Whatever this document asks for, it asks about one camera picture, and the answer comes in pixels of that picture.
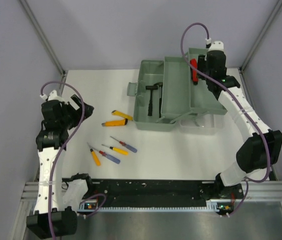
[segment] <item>purple screwdriver handle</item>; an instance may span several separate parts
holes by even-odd
[[[116,157],[114,157],[114,156],[112,156],[112,155],[110,155],[110,154],[106,154],[106,156],[105,156],[107,159],[109,159],[109,160],[111,160],[112,162],[114,162],[114,163],[116,163],[116,164],[120,164],[120,162],[121,162],[121,160],[120,159],[118,159],[118,158],[116,158]]]
[[[136,153],[136,152],[137,152],[137,149],[136,149],[136,148],[134,148],[134,147],[132,147],[132,146],[131,146],[131,145],[129,145],[129,144],[125,145],[125,147],[126,147],[127,149],[131,150],[131,151],[132,151],[132,152],[134,152],[134,153]]]

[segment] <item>toolbox latch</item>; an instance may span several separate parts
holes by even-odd
[[[127,86],[127,95],[130,97],[135,97],[137,94],[137,87],[138,83],[137,82],[129,82]]]

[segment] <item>hammer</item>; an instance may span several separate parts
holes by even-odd
[[[150,103],[149,103],[149,110],[147,116],[152,116],[153,111],[153,90],[157,90],[158,86],[145,86],[146,90],[151,90],[151,96],[150,96]]]
[[[163,83],[157,82],[154,86],[158,86],[160,88],[160,102],[159,102],[159,114],[161,118],[161,108],[162,108],[162,95],[163,95]]]

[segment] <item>blue screwdriver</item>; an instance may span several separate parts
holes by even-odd
[[[110,137],[113,138],[114,140],[118,141],[123,147],[126,147],[127,149],[131,150],[131,151],[134,152],[134,153],[137,152],[137,149],[134,148],[134,147],[132,147],[131,145],[126,144],[126,143],[123,142],[123,141],[119,141],[118,139],[116,139],[116,138],[114,138],[114,137],[112,137],[112,136],[110,136]]]
[[[103,157],[106,157],[107,159],[111,160],[112,162],[116,163],[116,164],[120,164],[121,160],[104,152],[104,151],[100,151],[98,149],[96,149],[95,147],[90,146],[92,149],[98,151]]]

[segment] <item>hammer head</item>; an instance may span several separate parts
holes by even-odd
[[[163,83],[162,82],[157,82],[157,83],[154,84],[154,86],[162,87]]]
[[[145,86],[146,90],[157,90],[159,87],[158,86]]]

